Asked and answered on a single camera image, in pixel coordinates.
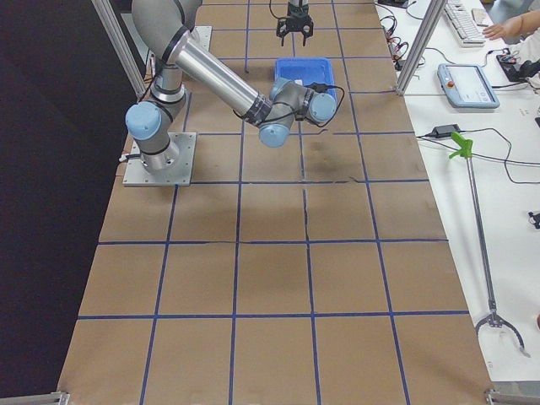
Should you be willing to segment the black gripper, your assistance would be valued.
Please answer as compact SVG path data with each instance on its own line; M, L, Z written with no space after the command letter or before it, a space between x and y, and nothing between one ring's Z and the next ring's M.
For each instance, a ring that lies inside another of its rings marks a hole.
M289 0L287 14L277 17L276 36L280 38L280 46L284 47L285 37L289 33L302 34L302 46L306 45L307 36L313 36L314 23L309 14L308 0Z

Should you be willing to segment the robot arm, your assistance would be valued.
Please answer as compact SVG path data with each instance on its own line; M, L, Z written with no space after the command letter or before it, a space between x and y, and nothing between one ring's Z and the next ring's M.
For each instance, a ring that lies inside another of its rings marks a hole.
M195 32L199 1L135 1L132 17L143 42L156 57L150 95L126 114L127 130L139 148L143 168L157 174L177 165L180 147L169 134L170 124L185 103L182 76L205 85L244 122L256 127L263 144L284 145L296 121L325 125L338 103L324 84L302 86L277 78L271 93L252 88L207 51Z

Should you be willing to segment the person hand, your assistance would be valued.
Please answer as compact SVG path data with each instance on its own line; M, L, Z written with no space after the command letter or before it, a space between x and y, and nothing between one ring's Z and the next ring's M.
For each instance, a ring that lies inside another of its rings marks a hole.
M503 23L493 24L483 29L485 38L494 41L497 39L513 38L521 35L525 29L525 23L521 16L507 19Z

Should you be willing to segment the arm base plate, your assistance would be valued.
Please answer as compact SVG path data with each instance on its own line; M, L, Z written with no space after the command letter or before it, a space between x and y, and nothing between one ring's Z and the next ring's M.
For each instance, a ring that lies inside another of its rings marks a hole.
M169 132L169 147L161 154L140 152L133 142L122 184L124 186L189 186L192 179L196 132Z

